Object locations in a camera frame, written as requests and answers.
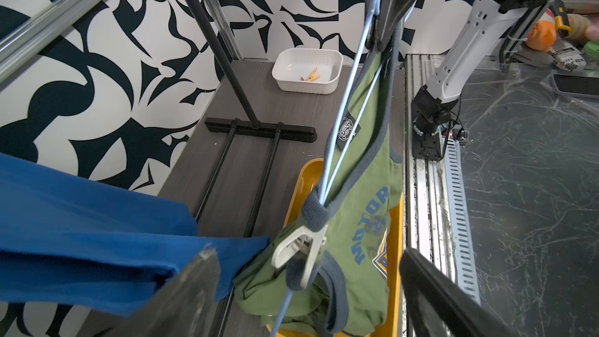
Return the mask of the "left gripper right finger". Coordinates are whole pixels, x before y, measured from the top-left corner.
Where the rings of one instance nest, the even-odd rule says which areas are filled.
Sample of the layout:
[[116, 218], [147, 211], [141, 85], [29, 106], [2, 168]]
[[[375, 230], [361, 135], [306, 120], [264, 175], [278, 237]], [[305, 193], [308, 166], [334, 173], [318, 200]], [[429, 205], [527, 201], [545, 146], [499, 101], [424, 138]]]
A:
[[418, 250], [399, 264], [409, 324], [416, 336], [492, 337], [515, 334], [477, 304]]

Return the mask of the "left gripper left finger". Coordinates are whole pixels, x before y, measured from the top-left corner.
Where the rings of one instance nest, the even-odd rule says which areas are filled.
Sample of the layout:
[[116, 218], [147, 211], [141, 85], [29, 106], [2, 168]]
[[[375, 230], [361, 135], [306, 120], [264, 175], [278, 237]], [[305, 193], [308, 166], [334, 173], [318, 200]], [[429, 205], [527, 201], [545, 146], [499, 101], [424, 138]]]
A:
[[139, 310], [107, 336], [204, 336], [220, 278], [217, 251], [201, 251]]

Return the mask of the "dark green printed tank top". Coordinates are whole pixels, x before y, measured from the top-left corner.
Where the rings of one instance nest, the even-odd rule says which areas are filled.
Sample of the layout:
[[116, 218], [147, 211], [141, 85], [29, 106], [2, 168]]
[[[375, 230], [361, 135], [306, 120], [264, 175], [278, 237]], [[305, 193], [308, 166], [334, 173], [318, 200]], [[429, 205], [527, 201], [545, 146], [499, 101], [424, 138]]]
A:
[[[327, 139], [335, 178], [326, 202], [320, 204], [313, 190], [300, 217], [279, 232], [284, 239], [300, 226], [329, 226], [309, 286], [293, 291], [282, 321], [285, 330], [365, 336], [386, 321], [389, 289], [382, 249], [390, 210], [402, 194], [402, 161], [389, 133], [396, 68], [394, 48], [369, 54], [344, 112], [358, 120], [358, 131], [348, 142], [338, 131]], [[234, 281], [236, 302], [265, 325], [276, 320], [288, 290], [285, 268], [271, 265], [274, 250], [267, 247]]]

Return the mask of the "beige wooden clothespin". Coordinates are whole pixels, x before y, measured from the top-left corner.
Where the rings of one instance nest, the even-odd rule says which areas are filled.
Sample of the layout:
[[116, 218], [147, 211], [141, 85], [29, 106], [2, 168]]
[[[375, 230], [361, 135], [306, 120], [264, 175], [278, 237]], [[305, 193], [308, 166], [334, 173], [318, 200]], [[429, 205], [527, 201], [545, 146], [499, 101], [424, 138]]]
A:
[[314, 68], [310, 75], [304, 79], [304, 81], [317, 81], [320, 77], [321, 75], [318, 73], [318, 68]]

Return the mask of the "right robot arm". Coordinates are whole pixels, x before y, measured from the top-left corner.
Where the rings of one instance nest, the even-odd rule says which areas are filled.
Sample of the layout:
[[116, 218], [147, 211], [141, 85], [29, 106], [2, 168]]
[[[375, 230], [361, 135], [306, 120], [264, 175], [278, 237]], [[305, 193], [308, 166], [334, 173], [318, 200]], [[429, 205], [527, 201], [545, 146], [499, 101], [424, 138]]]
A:
[[[365, 0], [368, 49], [385, 48], [416, 0]], [[462, 89], [496, 42], [530, 9], [549, 0], [474, 0], [470, 15], [441, 66], [412, 101], [413, 131], [430, 137], [451, 119]]]

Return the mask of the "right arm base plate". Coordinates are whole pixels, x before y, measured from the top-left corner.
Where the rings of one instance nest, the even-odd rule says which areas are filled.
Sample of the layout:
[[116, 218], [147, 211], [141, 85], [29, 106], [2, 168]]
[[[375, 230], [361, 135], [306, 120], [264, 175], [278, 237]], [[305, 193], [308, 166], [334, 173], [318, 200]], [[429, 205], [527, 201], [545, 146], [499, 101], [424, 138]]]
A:
[[416, 159], [438, 162], [445, 156], [443, 152], [443, 136], [437, 126], [431, 133], [420, 130], [413, 124], [412, 155]]

